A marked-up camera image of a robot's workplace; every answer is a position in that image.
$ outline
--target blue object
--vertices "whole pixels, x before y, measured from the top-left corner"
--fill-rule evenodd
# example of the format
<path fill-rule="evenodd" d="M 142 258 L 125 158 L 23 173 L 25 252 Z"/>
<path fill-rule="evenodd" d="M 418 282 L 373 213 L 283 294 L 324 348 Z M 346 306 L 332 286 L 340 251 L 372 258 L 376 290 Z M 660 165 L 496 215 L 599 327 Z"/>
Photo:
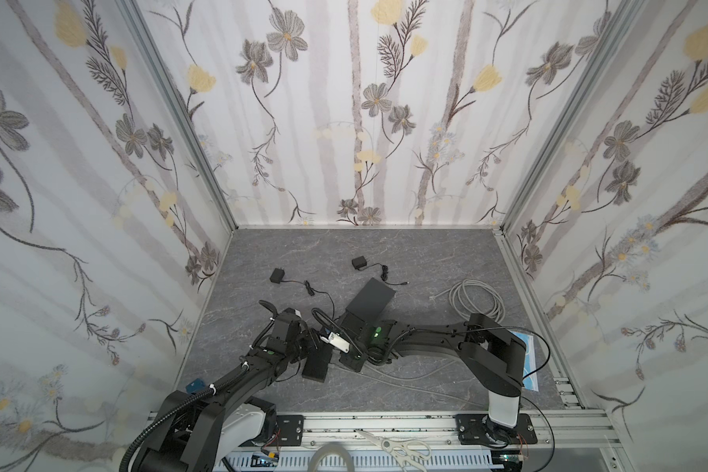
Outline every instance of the blue object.
<path fill-rule="evenodd" d="M 187 393 L 194 393 L 194 392 L 202 390 L 205 387 L 207 387 L 207 385 L 205 384 L 205 381 L 198 378 L 194 382 L 190 383 L 189 385 L 186 385 L 186 392 Z"/>
<path fill-rule="evenodd" d="M 532 335 L 529 334 L 522 334 L 518 333 L 516 331 L 511 331 L 516 335 L 519 339 L 525 342 L 527 345 L 527 352 L 525 352 L 525 373 L 524 375 L 527 375 L 528 373 L 534 371 L 537 367 L 535 366 L 535 346 L 532 344 L 534 338 Z M 538 391 L 538 374 L 532 374 L 528 378 L 525 379 L 523 382 L 525 388 L 527 390 L 531 391 Z"/>

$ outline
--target robotic arm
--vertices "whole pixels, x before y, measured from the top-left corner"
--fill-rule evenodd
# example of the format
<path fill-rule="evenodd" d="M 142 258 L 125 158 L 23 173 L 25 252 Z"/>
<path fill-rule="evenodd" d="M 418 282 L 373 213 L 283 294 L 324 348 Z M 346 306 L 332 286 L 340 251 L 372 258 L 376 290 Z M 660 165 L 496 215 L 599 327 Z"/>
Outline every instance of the robotic arm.
<path fill-rule="evenodd" d="M 373 282 L 379 283 L 370 280 L 357 297 L 367 295 Z M 387 297 L 382 306 L 389 300 Z M 168 395 L 155 422 L 127 450 L 120 472 L 129 470 L 138 448 L 131 468 L 136 472 L 213 470 L 218 452 L 223 457 L 237 445 L 221 440 L 227 418 L 237 409 L 242 411 L 239 416 L 251 413 L 245 402 L 273 383 L 290 364 L 309 358 L 306 371 L 312 361 L 322 358 L 318 364 L 327 370 L 331 346 L 341 350 L 340 363 L 355 372 L 365 362 L 390 363 L 393 354 L 459 357 L 489 390 L 489 420 L 485 424 L 489 438 L 508 443 L 508 438 L 516 436 L 526 345 L 489 317 L 476 313 L 466 322 L 436 326 L 392 319 L 375 322 L 357 313 L 352 302 L 340 324 L 314 309 L 315 318 L 324 326 L 318 331 L 309 328 L 296 310 L 287 308 L 279 313 L 269 302 L 260 304 L 273 315 L 242 357 L 242 363 L 194 395 L 180 391 Z M 318 380 L 324 379 L 323 372 Z"/>

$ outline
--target floral wallpaper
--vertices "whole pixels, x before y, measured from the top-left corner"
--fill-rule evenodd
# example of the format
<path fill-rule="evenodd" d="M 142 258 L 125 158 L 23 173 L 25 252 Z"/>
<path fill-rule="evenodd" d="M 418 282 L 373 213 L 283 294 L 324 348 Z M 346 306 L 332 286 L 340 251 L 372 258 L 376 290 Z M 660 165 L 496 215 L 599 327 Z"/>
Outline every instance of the floral wallpaper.
<path fill-rule="evenodd" d="M 229 234 L 114 4 L 0 2 L 0 470 L 117 470 Z"/>
<path fill-rule="evenodd" d="M 240 224 L 492 224 L 618 2 L 137 0 Z"/>
<path fill-rule="evenodd" d="M 635 465 L 708 470 L 708 2 L 645 4 L 507 236 Z"/>

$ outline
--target white scissors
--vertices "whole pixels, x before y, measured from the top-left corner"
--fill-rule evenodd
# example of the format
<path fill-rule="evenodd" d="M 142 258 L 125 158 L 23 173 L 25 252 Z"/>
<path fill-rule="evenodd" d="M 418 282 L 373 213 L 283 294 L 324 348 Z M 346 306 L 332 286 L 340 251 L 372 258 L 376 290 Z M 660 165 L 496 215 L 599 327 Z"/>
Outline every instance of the white scissors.
<path fill-rule="evenodd" d="M 406 466 L 416 467 L 422 472 L 427 472 L 427 469 L 419 461 L 414 458 L 420 458 L 424 461 L 430 458 L 430 446 L 419 439 L 410 439 L 408 441 L 393 441 L 386 437 L 377 437 L 369 434 L 367 431 L 355 430 L 357 433 L 361 434 L 365 439 L 373 443 L 374 445 L 382 448 L 385 452 L 388 452 L 398 463 L 398 466 L 402 470 L 406 471 Z M 423 454 L 414 449 L 414 447 L 427 449 L 427 455 Z"/>

